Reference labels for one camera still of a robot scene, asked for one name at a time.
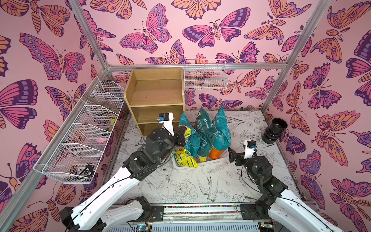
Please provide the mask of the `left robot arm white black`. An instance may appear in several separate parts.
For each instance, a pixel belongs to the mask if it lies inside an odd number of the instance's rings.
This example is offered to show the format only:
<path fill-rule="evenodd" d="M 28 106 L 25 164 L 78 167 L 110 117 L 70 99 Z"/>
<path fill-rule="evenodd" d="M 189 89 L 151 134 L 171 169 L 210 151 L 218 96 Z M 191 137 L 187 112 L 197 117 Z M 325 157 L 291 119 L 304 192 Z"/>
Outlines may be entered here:
<path fill-rule="evenodd" d="M 127 205 L 111 206 L 127 191 L 170 161 L 176 147 L 186 143 L 186 126 L 173 132 L 156 128 L 146 137 L 146 143 L 126 159 L 118 172 L 97 192 L 78 206 L 66 207 L 60 213 L 68 232 L 107 232 L 130 221 L 144 221 L 151 215 L 151 205 L 145 197 L 137 197 Z"/>

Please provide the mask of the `white plastic basket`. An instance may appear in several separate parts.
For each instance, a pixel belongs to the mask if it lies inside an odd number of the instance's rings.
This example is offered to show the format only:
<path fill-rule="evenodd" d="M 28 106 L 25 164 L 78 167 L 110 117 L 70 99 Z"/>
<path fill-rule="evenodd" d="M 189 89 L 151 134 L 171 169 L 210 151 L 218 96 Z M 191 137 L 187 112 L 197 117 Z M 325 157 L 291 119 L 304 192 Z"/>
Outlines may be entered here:
<path fill-rule="evenodd" d="M 175 151 L 178 151 L 178 150 L 183 150 L 183 148 L 179 149 L 179 147 L 176 147 L 175 148 Z M 172 153 L 171 155 L 171 160 L 172 160 L 172 163 L 174 165 L 174 168 L 176 169 L 179 169 L 179 170 L 187 170 L 187 169 L 195 169 L 195 168 L 191 168 L 191 167 L 179 167 L 176 163 L 175 163 L 175 160 L 174 160 L 174 152 Z M 206 161 L 205 162 L 198 162 L 197 159 L 195 158 L 195 161 L 198 163 L 199 167 L 198 168 L 201 168 L 201 167 L 205 167 L 207 165 L 211 165 L 211 164 L 216 164 L 217 162 L 222 162 L 222 161 L 229 161 L 229 155 L 228 155 L 228 151 L 225 150 L 222 155 L 219 157 L 219 159 L 209 159 L 209 158 L 206 158 Z"/>

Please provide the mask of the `yellow snack bag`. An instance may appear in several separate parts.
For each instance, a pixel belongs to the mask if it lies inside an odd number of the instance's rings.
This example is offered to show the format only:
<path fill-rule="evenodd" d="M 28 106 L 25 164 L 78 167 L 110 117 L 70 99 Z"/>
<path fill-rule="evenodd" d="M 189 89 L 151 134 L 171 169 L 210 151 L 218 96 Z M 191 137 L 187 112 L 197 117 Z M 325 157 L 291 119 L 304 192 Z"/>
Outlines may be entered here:
<path fill-rule="evenodd" d="M 175 163 L 179 167 L 191 167 L 191 168 L 199 167 L 198 163 L 195 161 L 195 159 L 187 149 L 175 151 L 173 157 Z"/>

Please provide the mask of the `dark green yellow fertilizer bag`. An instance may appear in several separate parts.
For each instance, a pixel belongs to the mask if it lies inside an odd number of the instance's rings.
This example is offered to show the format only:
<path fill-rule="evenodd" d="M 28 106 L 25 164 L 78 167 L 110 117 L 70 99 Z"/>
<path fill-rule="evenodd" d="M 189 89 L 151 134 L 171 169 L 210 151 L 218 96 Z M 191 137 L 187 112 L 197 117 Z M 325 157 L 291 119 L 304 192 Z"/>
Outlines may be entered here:
<path fill-rule="evenodd" d="M 200 137 L 200 148 L 197 152 L 197 158 L 200 162 L 206 162 L 207 157 L 212 150 L 211 138 L 215 133 L 216 128 L 210 119 L 208 112 L 204 110 L 204 108 L 201 108 L 197 114 L 195 127 Z"/>

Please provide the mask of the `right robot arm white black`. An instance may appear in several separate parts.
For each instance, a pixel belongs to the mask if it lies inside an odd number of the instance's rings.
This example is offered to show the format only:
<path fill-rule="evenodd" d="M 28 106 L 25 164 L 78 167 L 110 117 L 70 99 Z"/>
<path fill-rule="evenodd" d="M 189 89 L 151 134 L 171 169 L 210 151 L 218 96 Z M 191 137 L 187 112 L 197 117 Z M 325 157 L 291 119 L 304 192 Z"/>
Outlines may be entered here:
<path fill-rule="evenodd" d="M 272 219 L 291 232 L 340 232 L 341 229 L 316 213 L 298 198 L 288 186 L 272 174 L 273 166 L 265 156 L 257 155 L 256 141 L 245 141 L 245 151 L 228 148 L 229 160 L 248 180 L 251 190 L 261 194 L 254 203 L 243 204 L 238 209 L 244 220 Z"/>

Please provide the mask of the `teal orange fertilizer bag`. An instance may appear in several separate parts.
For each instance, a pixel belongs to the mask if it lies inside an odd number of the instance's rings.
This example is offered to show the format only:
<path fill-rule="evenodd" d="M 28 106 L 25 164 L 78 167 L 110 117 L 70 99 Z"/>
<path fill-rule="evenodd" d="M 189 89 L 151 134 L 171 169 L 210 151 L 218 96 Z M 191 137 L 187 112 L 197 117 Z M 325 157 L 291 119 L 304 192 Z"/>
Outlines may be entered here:
<path fill-rule="evenodd" d="M 231 145 L 231 133 L 228 127 L 228 121 L 224 109 L 220 106 L 213 119 L 215 132 L 210 138 L 212 149 L 209 158 L 219 159 L 223 152 Z"/>
<path fill-rule="evenodd" d="M 185 133 L 185 146 L 184 149 L 188 150 L 192 157 L 195 159 L 201 146 L 201 139 L 198 132 L 193 128 L 189 120 L 187 119 L 185 112 L 181 114 L 179 120 L 179 126 L 186 126 Z"/>

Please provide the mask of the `black camera lens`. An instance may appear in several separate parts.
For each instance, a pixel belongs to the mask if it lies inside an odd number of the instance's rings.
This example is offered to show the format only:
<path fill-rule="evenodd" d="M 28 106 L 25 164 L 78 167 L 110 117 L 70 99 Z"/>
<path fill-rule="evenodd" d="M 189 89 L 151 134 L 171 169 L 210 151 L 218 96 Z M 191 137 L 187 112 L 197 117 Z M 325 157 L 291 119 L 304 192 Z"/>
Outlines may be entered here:
<path fill-rule="evenodd" d="M 288 127 L 288 124 L 285 120 L 280 118 L 272 119 L 270 125 L 265 129 L 262 140 L 266 144 L 274 144 L 277 139 L 281 137 L 283 131 Z"/>

